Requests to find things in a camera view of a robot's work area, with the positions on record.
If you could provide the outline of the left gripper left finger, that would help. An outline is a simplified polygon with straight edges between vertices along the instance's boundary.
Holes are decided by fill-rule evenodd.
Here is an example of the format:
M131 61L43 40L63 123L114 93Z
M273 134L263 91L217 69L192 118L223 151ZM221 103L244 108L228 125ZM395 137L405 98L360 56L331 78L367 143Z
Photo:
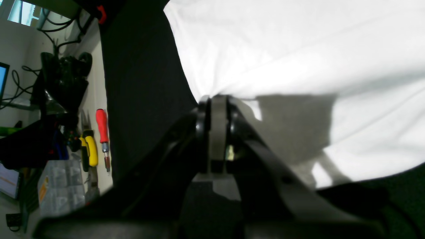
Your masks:
M41 220L35 239L182 239L187 187L206 162L211 99L179 119L158 145L105 194L73 213Z

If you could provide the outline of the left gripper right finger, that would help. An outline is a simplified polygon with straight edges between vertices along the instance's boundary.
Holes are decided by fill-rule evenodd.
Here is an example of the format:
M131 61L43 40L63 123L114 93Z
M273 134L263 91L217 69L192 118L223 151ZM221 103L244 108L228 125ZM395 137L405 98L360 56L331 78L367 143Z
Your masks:
M210 100L209 173L232 174L245 239L384 239L376 221L328 203L261 140L227 96Z

